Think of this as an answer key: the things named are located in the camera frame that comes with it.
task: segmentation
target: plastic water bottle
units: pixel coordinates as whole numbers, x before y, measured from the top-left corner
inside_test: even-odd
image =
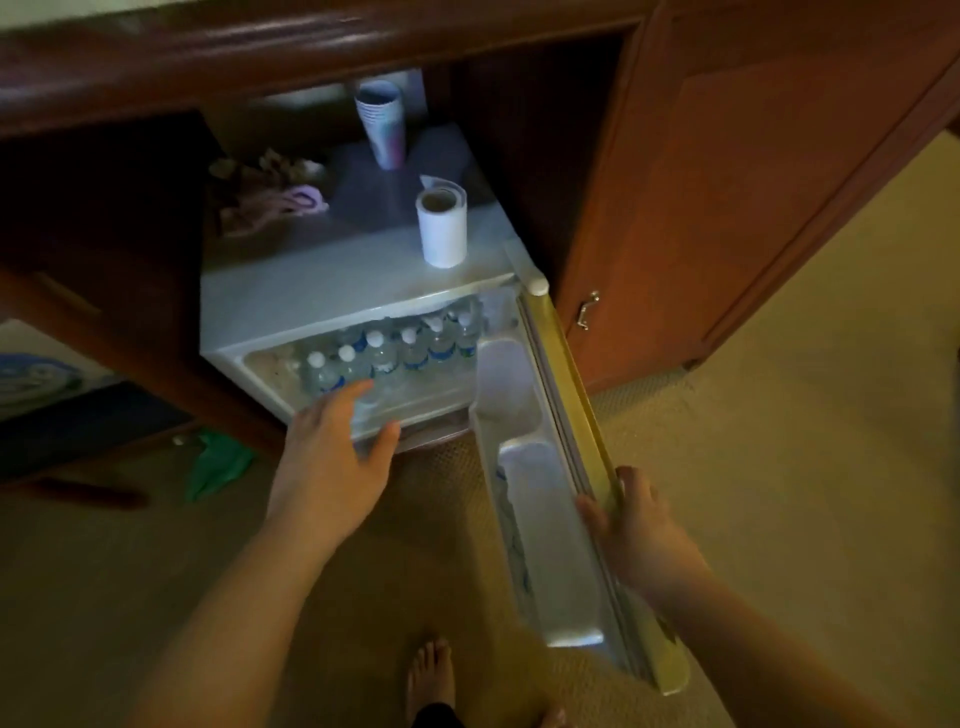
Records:
[[[347,327],[337,331],[337,346],[353,347],[357,353],[367,347],[367,337],[363,334],[363,327]]]
[[[407,327],[400,332],[400,359],[403,368],[408,372],[422,372],[430,360],[426,351],[426,343],[417,336],[414,327]]]
[[[423,319],[430,331],[427,333],[427,351],[430,352],[430,358],[440,363],[449,361],[456,351],[456,344],[453,336],[447,332],[444,318],[442,316],[428,316]]]
[[[356,349],[349,344],[345,344],[337,351],[340,355],[340,374],[346,384],[358,379],[370,378],[370,365],[364,366],[361,357],[357,355]]]
[[[327,361],[321,352],[311,352],[306,357],[306,366],[298,367],[303,386],[314,397],[332,392],[344,386],[344,378],[332,361]]]
[[[467,313],[472,316],[474,313],[479,313],[479,309],[480,302],[476,296],[467,296],[446,310],[446,318],[456,324],[459,322],[462,314]]]
[[[371,376],[385,376],[396,369],[396,347],[394,342],[378,330],[367,331],[367,356],[371,364]]]
[[[469,359],[477,353],[477,339],[480,338],[479,323],[474,323],[472,311],[460,311],[457,316],[457,349],[460,355]]]

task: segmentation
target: paper towel roll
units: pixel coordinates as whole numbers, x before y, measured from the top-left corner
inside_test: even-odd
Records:
[[[438,177],[421,176],[417,196],[423,259],[435,268],[452,268],[467,257],[467,191]]]

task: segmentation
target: fridge door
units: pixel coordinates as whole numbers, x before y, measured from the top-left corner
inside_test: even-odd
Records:
[[[660,692],[681,690],[679,641],[608,572],[574,506],[609,510],[621,489],[546,295],[504,289],[487,301],[473,429],[523,619],[551,646],[595,650]]]

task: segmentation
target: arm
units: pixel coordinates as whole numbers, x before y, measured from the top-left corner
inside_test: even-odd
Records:
[[[617,474],[618,517],[590,497],[577,507],[611,569],[677,631],[739,728],[896,725],[714,576],[637,470]]]
[[[353,402],[370,386],[294,418],[266,521],[162,656],[132,728],[266,724],[304,600],[387,483],[399,426],[383,428],[365,461],[350,441]]]

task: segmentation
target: right hand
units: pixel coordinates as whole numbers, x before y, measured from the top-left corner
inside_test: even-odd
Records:
[[[620,467],[616,474],[624,492],[617,514],[584,495],[577,510],[617,578],[663,612],[679,589],[708,571],[707,562],[643,473]]]
[[[267,522],[280,521],[328,557],[370,514],[387,485],[400,425],[383,426],[370,454],[357,456],[350,419],[370,379],[338,389],[297,413],[276,468]]]

